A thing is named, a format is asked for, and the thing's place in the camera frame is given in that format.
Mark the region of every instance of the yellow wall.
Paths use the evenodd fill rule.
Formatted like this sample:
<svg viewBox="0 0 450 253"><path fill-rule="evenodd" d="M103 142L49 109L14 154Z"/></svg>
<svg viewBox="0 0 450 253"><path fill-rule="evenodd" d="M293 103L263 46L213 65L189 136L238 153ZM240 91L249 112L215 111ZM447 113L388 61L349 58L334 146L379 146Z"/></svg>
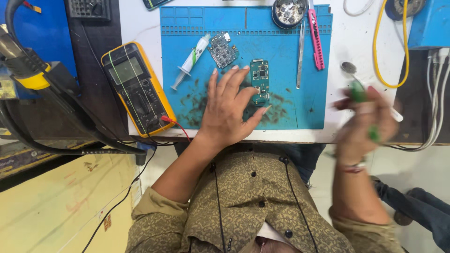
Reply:
<svg viewBox="0 0 450 253"><path fill-rule="evenodd" d="M0 252L57 252L130 185L136 171L130 155L86 155L0 193ZM111 212L111 227L105 232L102 225L86 252L125 251L136 189ZM93 218L61 252L80 253L106 212L125 194Z"/></svg>

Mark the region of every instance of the hand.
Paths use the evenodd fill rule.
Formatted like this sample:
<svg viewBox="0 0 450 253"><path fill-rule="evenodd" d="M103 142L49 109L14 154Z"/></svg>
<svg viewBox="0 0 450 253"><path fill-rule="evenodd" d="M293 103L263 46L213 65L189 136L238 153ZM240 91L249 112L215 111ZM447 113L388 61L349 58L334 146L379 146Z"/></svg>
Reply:
<svg viewBox="0 0 450 253"><path fill-rule="evenodd" d="M398 123L391 116L391 107L371 86L366 91L367 102L355 103L346 98L334 103L338 110L353 109L355 116L347 122L337 135L336 159L338 164L352 166L360 163L363 157L375 150L379 143L369 137L369 128L378 127L380 143L395 135Z"/></svg>
<svg viewBox="0 0 450 253"><path fill-rule="evenodd" d="M209 79L208 103L195 139L210 143L217 152L249 136L266 113L266 108L261 108L246 122L242 120L248 101L258 93L253 87L238 93L239 85L249 71L249 66L239 70L236 65L217 84L219 73L214 69Z"/></svg>

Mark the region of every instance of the shirt button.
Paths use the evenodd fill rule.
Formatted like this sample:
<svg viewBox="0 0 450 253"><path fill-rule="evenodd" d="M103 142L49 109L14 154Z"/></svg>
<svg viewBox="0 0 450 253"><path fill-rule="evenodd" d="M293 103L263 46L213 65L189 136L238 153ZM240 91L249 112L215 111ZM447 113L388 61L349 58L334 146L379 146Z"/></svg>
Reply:
<svg viewBox="0 0 450 253"><path fill-rule="evenodd" d="M284 233L284 235L286 236L286 237L288 237L288 238L291 238L292 237L292 231L290 230L290 229L288 229L288 230L286 230L286 232Z"/></svg>

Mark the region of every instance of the circuit board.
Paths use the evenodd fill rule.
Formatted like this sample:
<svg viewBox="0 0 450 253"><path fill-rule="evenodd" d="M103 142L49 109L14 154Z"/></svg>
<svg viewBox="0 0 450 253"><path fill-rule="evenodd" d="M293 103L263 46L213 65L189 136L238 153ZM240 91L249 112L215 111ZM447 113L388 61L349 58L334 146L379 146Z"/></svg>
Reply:
<svg viewBox="0 0 450 253"><path fill-rule="evenodd" d="M239 56L236 45L230 47L228 43L231 41L227 32L220 32L211 39L211 47L208 51L219 68L225 68Z"/></svg>
<svg viewBox="0 0 450 253"><path fill-rule="evenodd" d="M269 62L263 59L254 59L250 63L250 75L252 76L252 87L258 90L258 94L252 97L255 106L269 104Z"/></svg>

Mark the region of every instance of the jeans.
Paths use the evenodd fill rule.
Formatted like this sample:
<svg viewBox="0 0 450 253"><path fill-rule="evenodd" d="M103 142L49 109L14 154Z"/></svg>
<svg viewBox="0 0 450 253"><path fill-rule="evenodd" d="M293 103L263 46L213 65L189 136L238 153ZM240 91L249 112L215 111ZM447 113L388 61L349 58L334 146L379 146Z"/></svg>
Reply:
<svg viewBox="0 0 450 253"><path fill-rule="evenodd" d="M175 144L175 150L178 156L188 147L189 143L177 143ZM250 143L237 143L235 145L248 146L252 149ZM308 184L312 173L315 170L317 160L320 154L326 147L326 144L272 144L272 143L257 143L258 150L263 153L264 149L274 150L278 149L280 152L286 154L289 159L294 163L300 177L305 184Z"/></svg>
<svg viewBox="0 0 450 253"><path fill-rule="evenodd" d="M405 195L378 182L375 189L382 201L431 231L436 245L444 252L450 253L449 204L422 188L413 188L408 195Z"/></svg>

